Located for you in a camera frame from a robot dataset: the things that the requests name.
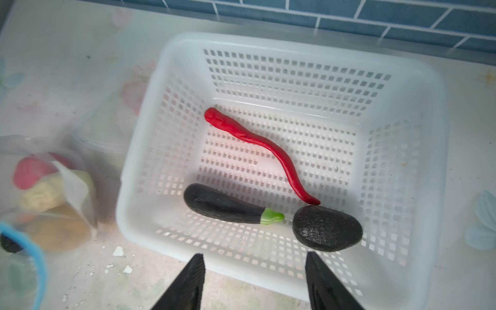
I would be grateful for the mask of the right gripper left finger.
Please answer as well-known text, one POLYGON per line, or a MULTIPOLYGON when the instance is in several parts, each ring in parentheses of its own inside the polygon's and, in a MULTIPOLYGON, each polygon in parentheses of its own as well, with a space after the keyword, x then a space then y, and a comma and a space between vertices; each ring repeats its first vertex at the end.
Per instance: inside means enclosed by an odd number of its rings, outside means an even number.
POLYGON ((205 282, 203 254, 195 254, 173 283, 158 299, 152 310, 200 310, 205 282))

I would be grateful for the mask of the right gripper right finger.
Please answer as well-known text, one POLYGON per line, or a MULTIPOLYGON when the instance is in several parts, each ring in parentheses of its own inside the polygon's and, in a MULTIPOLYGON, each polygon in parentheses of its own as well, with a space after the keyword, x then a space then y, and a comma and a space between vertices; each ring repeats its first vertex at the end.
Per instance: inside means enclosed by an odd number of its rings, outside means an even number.
POLYGON ((319 255, 313 251, 307 254, 305 270, 311 309, 364 310, 319 255))

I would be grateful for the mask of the cream toy food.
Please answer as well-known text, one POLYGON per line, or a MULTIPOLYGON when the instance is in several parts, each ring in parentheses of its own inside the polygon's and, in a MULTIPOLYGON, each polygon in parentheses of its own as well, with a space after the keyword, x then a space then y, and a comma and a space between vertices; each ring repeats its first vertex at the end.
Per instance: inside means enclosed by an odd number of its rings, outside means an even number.
POLYGON ((88 173, 69 170, 40 179, 21 196, 18 205, 29 211, 44 212, 65 203, 80 203, 94 194, 94 182, 88 173))

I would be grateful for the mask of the white plastic mesh basket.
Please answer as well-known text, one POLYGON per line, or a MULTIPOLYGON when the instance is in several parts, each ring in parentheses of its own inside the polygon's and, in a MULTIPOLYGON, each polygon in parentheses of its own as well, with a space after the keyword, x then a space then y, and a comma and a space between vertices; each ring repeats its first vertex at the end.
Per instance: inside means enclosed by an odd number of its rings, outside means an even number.
POLYGON ((422 309, 435 265, 447 166, 446 88, 414 59, 287 41, 187 33, 161 53, 121 174, 130 241, 308 300, 308 248, 292 222, 304 202, 266 149, 205 121, 214 107, 288 153, 305 190, 354 216, 363 238, 320 253, 366 309, 422 309), (270 225, 192 211, 206 185, 282 213, 270 225))

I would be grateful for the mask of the clear zip top bag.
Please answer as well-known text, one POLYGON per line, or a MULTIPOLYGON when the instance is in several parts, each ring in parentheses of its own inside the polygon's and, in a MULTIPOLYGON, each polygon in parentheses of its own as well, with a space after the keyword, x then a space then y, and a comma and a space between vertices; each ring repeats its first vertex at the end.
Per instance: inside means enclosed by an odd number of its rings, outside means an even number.
POLYGON ((82 159, 43 138, 1 137, 1 308, 55 309, 96 235, 82 159))

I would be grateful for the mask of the red toy chili pepper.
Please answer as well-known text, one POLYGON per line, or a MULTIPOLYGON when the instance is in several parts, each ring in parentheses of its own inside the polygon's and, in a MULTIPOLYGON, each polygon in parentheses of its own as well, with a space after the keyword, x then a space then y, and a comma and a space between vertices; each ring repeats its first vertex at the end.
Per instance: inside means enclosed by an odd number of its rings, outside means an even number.
POLYGON ((213 127, 223 130, 243 142, 251 143, 270 151, 282 165, 288 182, 296 195, 309 205, 321 204, 319 199, 311 196, 305 190, 288 153, 285 152, 283 148, 279 147, 275 142, 272 142, 259 134, 251 132, 239 122, 223 114, 216 108, 208 108, 204 113, 204 118, 206 122, 210 123, 213 127))

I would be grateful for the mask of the dark brown toy food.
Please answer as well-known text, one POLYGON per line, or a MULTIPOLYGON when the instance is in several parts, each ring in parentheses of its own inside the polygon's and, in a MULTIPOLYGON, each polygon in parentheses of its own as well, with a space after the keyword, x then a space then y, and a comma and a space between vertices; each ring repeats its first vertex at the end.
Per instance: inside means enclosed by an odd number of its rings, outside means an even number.
POLYGON ((23 246, 3 234, 1 234, 1 248, 8 253, 19 253, 24 250, 23 246))

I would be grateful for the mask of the pink toy fruit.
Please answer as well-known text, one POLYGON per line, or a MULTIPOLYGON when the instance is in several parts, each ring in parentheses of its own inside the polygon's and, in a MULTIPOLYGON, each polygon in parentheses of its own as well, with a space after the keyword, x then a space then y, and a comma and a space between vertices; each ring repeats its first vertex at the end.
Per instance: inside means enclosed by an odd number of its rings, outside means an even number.
POLYGON ((55 152, 31 154, 16 165, 12 183, 20 190, 30 189, 41 178, 58 172, 58 169, 51 164, 52 160, 60 162, 69 169, 76 167, 71 160, 55 152))

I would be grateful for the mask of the yellow toy fruit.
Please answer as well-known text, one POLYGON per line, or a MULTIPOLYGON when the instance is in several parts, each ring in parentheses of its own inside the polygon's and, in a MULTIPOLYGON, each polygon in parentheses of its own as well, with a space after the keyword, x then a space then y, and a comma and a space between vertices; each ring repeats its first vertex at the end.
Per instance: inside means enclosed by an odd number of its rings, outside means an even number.
POLYGON ((49 253, 74 250, 91 237, 90 227, 67 204, 37 216, 27 224, 25 232, 33 243, 49 253))

